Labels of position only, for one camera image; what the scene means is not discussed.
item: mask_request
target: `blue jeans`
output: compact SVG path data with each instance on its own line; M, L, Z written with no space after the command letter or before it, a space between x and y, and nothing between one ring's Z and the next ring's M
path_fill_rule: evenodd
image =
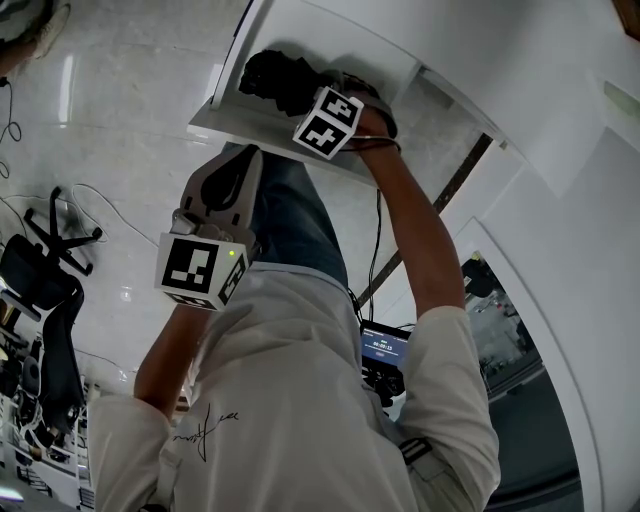
M235 146L227 143L223 151ZM348 288L338 239L304 164L264 151L262 155L251 221L263 249L256 261L312 268Z

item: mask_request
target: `white shirt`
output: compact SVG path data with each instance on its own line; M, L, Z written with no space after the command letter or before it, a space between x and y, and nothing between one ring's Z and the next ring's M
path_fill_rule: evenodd
M433 446L421 474L388 439L395 427L360 374L350 299L324 274L254 264L194 370L194 402L174 432L135 398L90 404L98 511L153 499L163 450L180 461L180 512L482 510L498 485L497 438L458 308L425 313L409 339L397 429Z

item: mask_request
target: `man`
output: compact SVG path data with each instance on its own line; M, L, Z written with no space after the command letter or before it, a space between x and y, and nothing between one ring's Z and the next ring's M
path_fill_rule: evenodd
M367 109L359 133L386 135L386 125ZM359 151L387 202L419 318L398 422L360 375L327 212L301 164L265 153L252 227L268 249L227 310L177 306L134 398L90 405L97 510L484 508L499 482L498 443L455 248L395 147ZM194 403L172 432L192 362Z

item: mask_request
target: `chair leg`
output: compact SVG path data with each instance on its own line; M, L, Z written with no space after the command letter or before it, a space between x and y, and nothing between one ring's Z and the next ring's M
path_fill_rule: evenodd
M71 254L69 254L66 251L63 251L60 254L60 258L63 261L65 261L68 265L75 268L82 275L88 276L89 274L91 274L91 271L93 270L93 265L91 263L89 263L86 267L83 267L82 265L80 265L80 263L77 262L77 260L73 256L71 256Z
M36 236L42 240L42 242L47 246L50 247L50 244L52 243L51 237L49 236L49 233L47 233L44 229L42 229L40 226L38 226L35 222L33 222L31 220L31 216L30 215L25 215L24 216L24 221L27 223L27 226L29 226L31 228L31 230L36 234Z
M60 187L56 187L49 196L49 232L54 238L58 237L58 218L56 216L56 199L60 195L62 190Z
M60 245L64 249L73 249L74 247L95 244L97 241L98 240L92 236L83 236L81 238L69 238L68 240L63 240Z

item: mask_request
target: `marble floor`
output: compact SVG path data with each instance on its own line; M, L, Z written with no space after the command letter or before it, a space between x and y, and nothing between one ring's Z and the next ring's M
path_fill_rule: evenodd
M186 127L212 92L216 65L224 62L246 4L72 1L69 23L49 55L9 77L23 138L5 137L0 145L0 160L11 168L10 178L0 180L0 195L20 214L28 207L44 212L45 201L15 196L46 197L61 186L70 200L72 185L85 183L157 240L169 228L187 177L224 143L203 143ZM8 103L8 89L0 89L2 126ZM457 105L421 83L412 84L396 115L411 169L435 199L480 131ZM375 242L375 190L327 171L309 172L334 222L351 288L360 294ZM76 188L75 196L109 238L85 253L95 269L82 278L85 303L73 330L78 363L103 386L127 390L172 305L153 290L155 248L93 192ZM60 209L78 236L74 209L64 203ZM93 229L83 219L86 230ZM0 231L5 242L22 232L5 204ZM378 268L395 249L385 211ZM28 333L41 325L21 320L19 327Z

